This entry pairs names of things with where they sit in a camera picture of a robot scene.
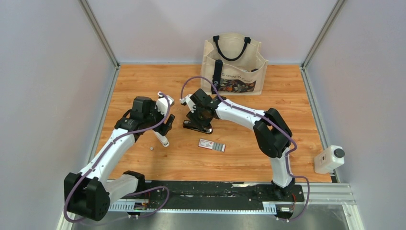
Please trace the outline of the white plastic bottle black cap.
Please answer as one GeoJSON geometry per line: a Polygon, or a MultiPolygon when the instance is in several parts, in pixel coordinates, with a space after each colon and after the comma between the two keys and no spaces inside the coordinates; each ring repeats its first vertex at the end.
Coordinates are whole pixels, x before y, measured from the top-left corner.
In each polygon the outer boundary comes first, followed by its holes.
{"type": "Polygon", "coordinates": [[[314,170],[327,174],[345,163],[345,151],[341,146],[330,145],[314,157],[314,170]]]}

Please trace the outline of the black stapler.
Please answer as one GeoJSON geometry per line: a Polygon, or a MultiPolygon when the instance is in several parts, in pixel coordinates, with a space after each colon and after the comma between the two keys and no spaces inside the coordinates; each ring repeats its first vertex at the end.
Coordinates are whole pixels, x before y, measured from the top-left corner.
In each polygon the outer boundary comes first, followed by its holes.
{"type": "Polygon", "coordinates": [[[205,133],[205,134],[212,134],[213,129],[211,126],[209,127],[203,127],[201,125],[198,125],[197,123],[191,121],[191,120],[184,120],[182,127],[185,129],[205,133]]]}

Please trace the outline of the white stapler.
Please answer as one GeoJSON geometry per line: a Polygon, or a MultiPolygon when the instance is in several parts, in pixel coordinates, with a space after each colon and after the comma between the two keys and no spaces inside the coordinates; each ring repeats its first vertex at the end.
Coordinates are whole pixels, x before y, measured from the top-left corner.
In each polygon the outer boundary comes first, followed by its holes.
{"type": "Polygon", "coordinates": [[[157,137],[157,139],[160,141],[160,143],[162,144],[163,147],[169,146],[169,140],[167,139],[166,136],[163,136],[156,131],[154,131],[154,134],[157,137]]]}

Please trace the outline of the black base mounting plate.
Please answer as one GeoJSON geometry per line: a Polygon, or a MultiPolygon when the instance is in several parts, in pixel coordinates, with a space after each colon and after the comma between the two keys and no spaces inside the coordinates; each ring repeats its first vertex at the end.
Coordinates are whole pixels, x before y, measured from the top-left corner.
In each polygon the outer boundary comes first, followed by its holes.
{"type": "Polygon", "coordinates": [[[150,208],[159,207],[169,199],[164,209],[180,210],[261,210],[263,202],[286,202],[305,200],[303,189],[295,185],[289,194],[276,191],[272,184],[244,182],[208,182],[208,181],[150,181],[142,183],[137,191],[156,187],[137,198],[150,198],[150,208]]]}

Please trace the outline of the beige canvas tote bag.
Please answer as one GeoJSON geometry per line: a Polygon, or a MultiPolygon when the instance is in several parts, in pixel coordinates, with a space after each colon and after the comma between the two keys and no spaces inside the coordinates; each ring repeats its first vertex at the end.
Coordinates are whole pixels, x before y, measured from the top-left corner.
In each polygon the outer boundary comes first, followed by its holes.
{"type": "Polygon", "coordinates": [[[200,75],[201,88],[214,94],[260,95],[269,61],[261,52],[262,42],[239,33],[222,33],[205,40],[200,75]]]}

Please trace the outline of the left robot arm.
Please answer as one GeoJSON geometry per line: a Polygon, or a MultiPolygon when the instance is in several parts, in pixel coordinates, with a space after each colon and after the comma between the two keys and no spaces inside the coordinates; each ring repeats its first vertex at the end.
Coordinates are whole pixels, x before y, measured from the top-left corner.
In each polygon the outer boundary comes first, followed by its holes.
{"type": "Polygon", "coordinates": [[[141,173],[126,171],[118,179],[108,179],[122,156],[146,131],[152,130],[164,147],[169,145],[166,134],[175,119],[170,114],[174,99],[162,92],[158,96],[155,101],[137,96],[132,108],[116,122],[99,153],[78,173],[70,172],[65,177],[63,215],[66,221],[100,221],[110,204],[117,200],[126,196],[139,199],[150,193],[151,189],[147,189],[145,176],[141,173]]]}

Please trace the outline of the red white staple box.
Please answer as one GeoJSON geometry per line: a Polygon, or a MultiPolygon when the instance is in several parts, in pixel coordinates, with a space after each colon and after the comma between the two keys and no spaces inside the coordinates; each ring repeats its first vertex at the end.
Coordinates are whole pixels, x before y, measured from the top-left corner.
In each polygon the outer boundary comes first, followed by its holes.
{"type": "Polygon", "coordinates": [[[226,145],[223,143],[218,143],[206,139],[200,139],[198,143],[198,147],[209,149],[209,150],[216,150],[220,152],[224,152],[226,149],[226,145]]]}

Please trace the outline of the aluminium frame rail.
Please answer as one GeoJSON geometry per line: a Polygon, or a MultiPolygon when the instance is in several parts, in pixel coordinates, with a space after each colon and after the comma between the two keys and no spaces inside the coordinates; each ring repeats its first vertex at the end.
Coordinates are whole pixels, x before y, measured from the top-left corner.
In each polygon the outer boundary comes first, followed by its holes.
{"type": "Polygon", "coordinates": [[[111,204],[101,221],[63,221],[62,230],[363,230],[351,188],[298,183],[277,199],[270,183],[148,181],[141,197],[111,204]]]}

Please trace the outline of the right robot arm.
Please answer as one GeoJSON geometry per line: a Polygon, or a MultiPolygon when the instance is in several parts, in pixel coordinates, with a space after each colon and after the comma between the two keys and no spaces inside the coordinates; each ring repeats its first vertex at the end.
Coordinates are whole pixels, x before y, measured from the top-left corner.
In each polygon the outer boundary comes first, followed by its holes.
{"type": "Polygon", "coordinates": [[[222,96],[212,98],[202,89],[180,99],[189,108],[186,129],[212,134],[213,119],[226,120],[254,132],[262,153],[269,157],[273,171],[273,194],[280,201],[292,195],[295,179],[290,175],[288,152],[293,143],[292,132],[280,113],[273,108],[267,111],[244,107],[222,96]]]}

